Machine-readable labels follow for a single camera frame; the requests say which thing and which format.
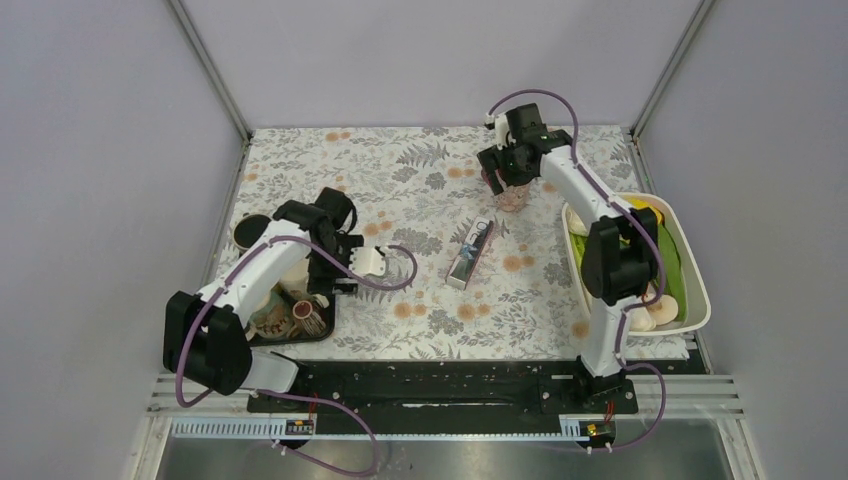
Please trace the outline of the pink floral mug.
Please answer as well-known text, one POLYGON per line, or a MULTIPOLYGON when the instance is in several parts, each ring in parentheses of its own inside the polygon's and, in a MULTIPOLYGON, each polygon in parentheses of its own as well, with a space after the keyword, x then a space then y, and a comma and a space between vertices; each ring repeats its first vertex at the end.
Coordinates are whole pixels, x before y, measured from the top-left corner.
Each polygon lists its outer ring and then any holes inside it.
POLYGON ((495 196, 495 203, 503 212, 519 212, 524 209, 530 198, 530 184, 510 186, 498 180, 503 191, 495 196))

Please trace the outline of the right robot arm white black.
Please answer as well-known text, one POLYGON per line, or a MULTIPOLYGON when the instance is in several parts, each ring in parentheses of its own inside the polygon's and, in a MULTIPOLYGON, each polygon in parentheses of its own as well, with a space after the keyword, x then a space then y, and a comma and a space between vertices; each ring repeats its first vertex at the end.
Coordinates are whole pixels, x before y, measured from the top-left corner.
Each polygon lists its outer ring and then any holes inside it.
POLYGON ((640 307, 649 283, 664 276, 657 217, 615 194, 580 160, 575 139, 563 130, 540 127, 518 135, 498 127, 495 138, 495 145, 478 155, 494 194, 540 178, 556 188, 588 229, 580 275, 593 306, 573 396, 583 410, 597 412, 623 386, 622 345, 631 312, 640 307))

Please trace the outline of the cream mug red pattern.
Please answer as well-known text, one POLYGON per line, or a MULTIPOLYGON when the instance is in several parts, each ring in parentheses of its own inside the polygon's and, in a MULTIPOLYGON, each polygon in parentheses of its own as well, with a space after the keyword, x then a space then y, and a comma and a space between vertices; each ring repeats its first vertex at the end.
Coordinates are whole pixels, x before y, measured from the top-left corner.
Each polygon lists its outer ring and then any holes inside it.
POLYGON ((308 294, 309 260, 303 259, 289 269, 277 282, 276 290, 301 298, 308 294))

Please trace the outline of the green inside floral mug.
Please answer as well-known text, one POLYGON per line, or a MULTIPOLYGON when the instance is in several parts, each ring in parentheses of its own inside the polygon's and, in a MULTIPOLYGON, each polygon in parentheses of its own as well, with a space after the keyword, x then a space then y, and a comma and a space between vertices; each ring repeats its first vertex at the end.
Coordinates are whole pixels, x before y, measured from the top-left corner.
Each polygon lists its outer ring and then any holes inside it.
POLYGON ((267 340, 288 338, 294 327, 291 307, 275 291, 263 298, 248 323, 249 332, 267 340))

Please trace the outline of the small dark brown mug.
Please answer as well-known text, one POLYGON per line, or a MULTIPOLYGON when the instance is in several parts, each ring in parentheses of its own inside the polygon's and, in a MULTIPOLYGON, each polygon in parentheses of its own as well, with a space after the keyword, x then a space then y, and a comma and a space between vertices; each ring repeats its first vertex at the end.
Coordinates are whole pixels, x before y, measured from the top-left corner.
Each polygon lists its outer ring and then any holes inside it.
POLYGON ((297 301, 292 307, 292 315, 298 328, 307 336, 320 336, 326 329, 320 310, 312 301, 297 301))

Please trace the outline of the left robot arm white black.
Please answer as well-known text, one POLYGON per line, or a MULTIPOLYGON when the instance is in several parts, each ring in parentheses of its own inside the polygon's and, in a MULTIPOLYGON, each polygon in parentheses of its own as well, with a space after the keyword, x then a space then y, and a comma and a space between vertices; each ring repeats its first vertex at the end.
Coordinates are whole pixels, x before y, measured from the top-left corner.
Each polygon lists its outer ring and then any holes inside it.
POLYGON ((310 385, 295 361, 251 348, 244 330, 274 286, 299 263, 308 263, 308 297, 332 299, 356 291, 343 269, 359 235, 344 231, 357 219, 348 200, 290 200, 275 212, 261 238, 226 273, 196 293, 176 292, 165 307, 163 365, 222 395, 238 389, 270 390, 288 411, 309 401, 310 385))

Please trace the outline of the black mug red inside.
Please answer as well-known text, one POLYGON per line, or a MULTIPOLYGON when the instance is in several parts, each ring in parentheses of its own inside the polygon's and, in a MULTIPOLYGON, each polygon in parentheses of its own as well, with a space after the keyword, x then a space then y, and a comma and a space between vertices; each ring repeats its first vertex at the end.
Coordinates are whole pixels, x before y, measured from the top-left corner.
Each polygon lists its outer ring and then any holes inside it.
POLYGON ((231 232, 232 243, 240 254, 247 252, 264 234, 271 218, 264 214, 250 214, 241 218, 231 232))

